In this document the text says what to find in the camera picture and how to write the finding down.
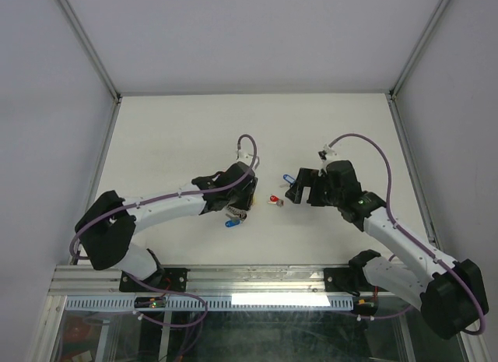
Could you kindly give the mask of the blue tagged key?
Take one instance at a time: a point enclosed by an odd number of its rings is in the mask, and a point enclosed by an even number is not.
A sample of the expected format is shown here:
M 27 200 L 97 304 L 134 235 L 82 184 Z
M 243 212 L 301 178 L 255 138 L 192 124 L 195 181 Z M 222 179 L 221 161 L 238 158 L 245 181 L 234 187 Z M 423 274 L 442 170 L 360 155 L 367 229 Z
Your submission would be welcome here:
M 284 181 L 286 181 L 289 184 L 293 184 L 296 181 L 296 179 L 289 174 L 284 174 L 282 178 Z

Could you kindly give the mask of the red tagged key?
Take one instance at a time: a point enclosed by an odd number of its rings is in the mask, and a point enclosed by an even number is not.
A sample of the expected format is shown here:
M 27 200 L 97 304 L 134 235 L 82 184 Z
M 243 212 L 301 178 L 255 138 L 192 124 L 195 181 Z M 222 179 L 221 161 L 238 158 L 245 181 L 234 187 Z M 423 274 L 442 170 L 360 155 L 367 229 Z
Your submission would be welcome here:
M 271 195 L 268 199 L 268 204 L 282 207 L 284 205 L 284 201 L 276 195 Z

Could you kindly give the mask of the keyring with yellow handle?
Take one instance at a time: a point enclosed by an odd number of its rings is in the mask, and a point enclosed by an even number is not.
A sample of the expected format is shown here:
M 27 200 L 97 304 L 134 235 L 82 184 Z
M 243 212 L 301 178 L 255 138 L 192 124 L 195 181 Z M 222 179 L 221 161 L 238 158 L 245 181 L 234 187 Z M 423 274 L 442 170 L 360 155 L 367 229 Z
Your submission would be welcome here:
M 239 200 L 226 207 L 228 214 L 241 221 L 247 219 L 248 213 L 251 211 L 255 203 L 255 197 L 252 195 L 247 199 Z

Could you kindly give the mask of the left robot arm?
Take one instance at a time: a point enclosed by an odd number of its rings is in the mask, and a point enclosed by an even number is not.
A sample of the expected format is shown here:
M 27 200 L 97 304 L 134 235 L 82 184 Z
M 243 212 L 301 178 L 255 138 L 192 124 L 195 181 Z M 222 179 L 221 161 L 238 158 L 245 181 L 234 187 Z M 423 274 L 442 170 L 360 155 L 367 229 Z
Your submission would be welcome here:
M 211 176 L 196 177 L 177 192 L 126 199 L 104 192 L 75 225 L 76 240 L 96 271 L 119 269 L 145 290 L 179 290 L 159 259 L 132 238 L 155 225 L 190 216 L 252 207 L 258 178 L 243 162 Z

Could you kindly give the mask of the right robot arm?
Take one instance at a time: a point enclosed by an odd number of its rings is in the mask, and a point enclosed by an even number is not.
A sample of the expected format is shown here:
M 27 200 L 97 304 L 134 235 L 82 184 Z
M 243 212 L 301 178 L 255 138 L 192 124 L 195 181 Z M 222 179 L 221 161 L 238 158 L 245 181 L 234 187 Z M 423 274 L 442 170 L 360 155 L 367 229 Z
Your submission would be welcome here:
M 305 188 L 310 190 L 308 205 L 335 207 L 346 222 L 388 248 L 403 264 L 397 266 L 372 249 L 361 251 L 349 260 L 348 278 L 338 287 L 352 295 L 369 285 L 387 290 L 419 311 L 442 339 L 459 332 L 471 334 L 474 322 L 479 323 L 475 333 L 483 332 L 489 305 L 479 267 L 412 236 L 389 213 L 386 201 L 362 189 L 350 161 L 333 161 L 322 169 L 300 168 L 285 197 L 299 204 Z

